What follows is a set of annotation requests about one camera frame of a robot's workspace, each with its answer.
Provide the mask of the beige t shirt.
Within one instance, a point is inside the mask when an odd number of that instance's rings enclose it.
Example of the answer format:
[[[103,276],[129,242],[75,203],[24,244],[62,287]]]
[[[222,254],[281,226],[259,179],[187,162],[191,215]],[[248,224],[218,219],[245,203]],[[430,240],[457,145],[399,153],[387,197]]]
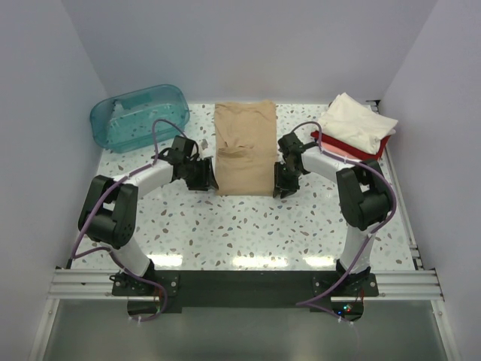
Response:
[[[219,196],[271,196],[277,161],[276,105],[215,104],[215,178]]]

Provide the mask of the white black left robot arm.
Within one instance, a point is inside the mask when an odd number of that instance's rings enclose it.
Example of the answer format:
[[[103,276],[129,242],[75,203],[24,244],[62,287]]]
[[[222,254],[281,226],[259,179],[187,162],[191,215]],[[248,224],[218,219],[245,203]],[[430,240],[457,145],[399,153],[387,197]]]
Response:
[[[113,276],[113,294],[120,296],[168,297],[151,258],[135,240],[138,201],[175,181],[184,181],[191,191],[218,190],[211,157],[203,157],[198,144],[176,136],[170,147],[156,149],[150,162],[116,177],[92,179],[80,212],[81,238],[99,243],[119,267]]]

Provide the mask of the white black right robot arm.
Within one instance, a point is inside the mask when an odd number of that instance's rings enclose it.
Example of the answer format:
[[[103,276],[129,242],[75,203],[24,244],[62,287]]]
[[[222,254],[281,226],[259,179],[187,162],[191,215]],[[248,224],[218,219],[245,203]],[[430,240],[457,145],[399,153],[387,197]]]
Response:
[[[299,302],[307,305],[370,274],[373,238],[395,215],[397,201],[375,159],[356,161],[338,156],[319,143],[302,143],[294,132],[279,139],[278,145],[283,160],[274,165],[273,197],[295,194],[302,175],[320,175],[337,184],[340,210],[347,223],[344,249],[336,261],[340,276],[318,296]]]

